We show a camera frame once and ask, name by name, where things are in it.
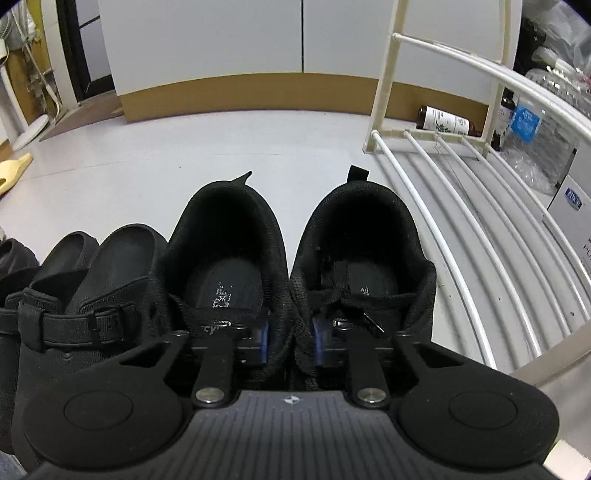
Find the shoe heel tab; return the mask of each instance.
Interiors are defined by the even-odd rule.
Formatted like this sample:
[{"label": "shoe heel tab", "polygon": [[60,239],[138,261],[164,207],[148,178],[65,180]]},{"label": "shoe heel tab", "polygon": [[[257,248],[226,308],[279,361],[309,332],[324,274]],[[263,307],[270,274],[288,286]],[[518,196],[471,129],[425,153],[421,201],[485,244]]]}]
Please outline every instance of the shoe heel tab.
[{"label": "shoe heel tab", "polygon": [[237,179],[232,180],[233,183],[242,183],[244,185],[246,185],[246,181],[248,180],[248,177],[250,177],[252,175],[252,170],[251,171],[247,171],[244,175],[238,177]]},{"label": "shoe heel tab", "polygon": [[356,180],[367,180],[369,176],[369,170],[365,170],[361,167],[356,167],[355,165],[351,165],[349,167],[349,175],[347,175],[347,183],[350,181]]}]

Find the black door frame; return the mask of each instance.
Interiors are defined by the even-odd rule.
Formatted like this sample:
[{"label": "black door frame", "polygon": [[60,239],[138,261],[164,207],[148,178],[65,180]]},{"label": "black door frame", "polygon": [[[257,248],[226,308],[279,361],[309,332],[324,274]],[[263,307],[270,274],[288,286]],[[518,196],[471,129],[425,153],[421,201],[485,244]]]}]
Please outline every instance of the black door frame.
[{"label": "black door frame", "polygon": [[114,90],[115,84],[113,83],[113,76],[110,74],[96,80],[90,79],[86,55],[82,45],[82,36],[80,35],[82,27],[95,22],[100,17],[95,17],[82,25],[78,25],[76,0],[56,0],[56,7],[61,43],[64,48],[66,65],[70,73],[76,100],[81,102],[100,93]]}]

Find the dark bottle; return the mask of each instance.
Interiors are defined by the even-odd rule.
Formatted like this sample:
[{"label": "dark bottle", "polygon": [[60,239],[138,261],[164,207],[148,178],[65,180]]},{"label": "dark bottle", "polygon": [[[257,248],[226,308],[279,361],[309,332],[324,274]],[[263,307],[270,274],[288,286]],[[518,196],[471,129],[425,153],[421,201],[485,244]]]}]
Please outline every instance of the dark bottle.
[{"label": "dark bottle", "polygon": [[513,92],[506,88],[503,91],[499,115],[496,117],[495,132],[492,134],[491,146],[495,150],[501,151],[505,142],[505,135],[509,130],[513,114],[515,113],[515,102],[513,101]]},{"label": "dark bottle", "polygon": [[469,120],[427,105],[423,105],[418,111],[417,129],[470,135],[471,137],[480,136],[480,132]]}]

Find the brown floor mat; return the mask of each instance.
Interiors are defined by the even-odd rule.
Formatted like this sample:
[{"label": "brown floor mat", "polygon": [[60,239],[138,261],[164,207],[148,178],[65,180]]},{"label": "brown floor mat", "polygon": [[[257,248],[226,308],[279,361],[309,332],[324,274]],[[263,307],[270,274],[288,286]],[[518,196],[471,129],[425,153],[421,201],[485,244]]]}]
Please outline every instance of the brown floor mat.
[{"label": "brown floor mat", "polygon": [[77,109],[66,113],[66,116],[56,126],[50,128],[40,141],[119,115],[123,115],[123,107],[115,91],[101,93],[82,102]]}]

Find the black shoe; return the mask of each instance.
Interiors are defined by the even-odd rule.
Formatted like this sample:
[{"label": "black shoe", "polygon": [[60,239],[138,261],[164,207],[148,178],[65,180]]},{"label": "black shoe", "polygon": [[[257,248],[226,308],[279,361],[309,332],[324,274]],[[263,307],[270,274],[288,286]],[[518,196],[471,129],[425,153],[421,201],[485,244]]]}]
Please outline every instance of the black shoe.
[{"label": "black shoe", "polygon": [[159,272],[173,328],[190,332],[199,364],[210,341],[232,337],[234,386],[279,388],[292,335],[285,248],[268,203],[245,184],[249,175],[193,196]]},{"label": "black shoe", "polygon": [[0,242],[0,278],[23,268],[38,266],[35,254],[22,243],[14,238]]},{"label": "black shoe", "polygon": [[372,357],[381,371],[391,362],[394,334],[431,338],[435,266],[406,205],[367,175],[351,167],[348,182],[320,202],[302,235],[291,273],[294,388],[348,390],[348,351],[369,359],[383,347]]},{"label": "black shoe", "polygon": [[[18,357],[21,344],[18,334],[18,305],[22,300],[23,291],[29,286],[34,287],[44,278],[60,272],[86,268],[98,247],[96,239],[86,233],[71,233],[53,248],[41,268],[19,270],[0,280],[4,286],[0,287],[2,290],[0,301],[4,305],[4,308],[0,309],[0,321],[4,327],[0,330],[5,332],[5,335],[0,334],[0,345],[2,345],[0,355],[3,360],[0,370],[0,395],[2,396],[0,403],[0,450],[5,453],[12,453],[10,430],[17,391]],[[16,248],[20,252],[23,252],[23,249],[24,253],[21,258],[29,258],[26,262],[21,261],[21,265],[36,264],[37,260],[35,259],[33,263],[30,258],[33,253],[28,248],[22,245]]]},{"label": "black shoe", "polygon": [[144,297],[148,275],[165,248],[166,240],[150,227],[124,226],[101,244],[88,269],[54,271],[24,290],[12,444],[27,471],[38,463],[22,429],[29,399],[64,375],[162,333],[150,324]]}]

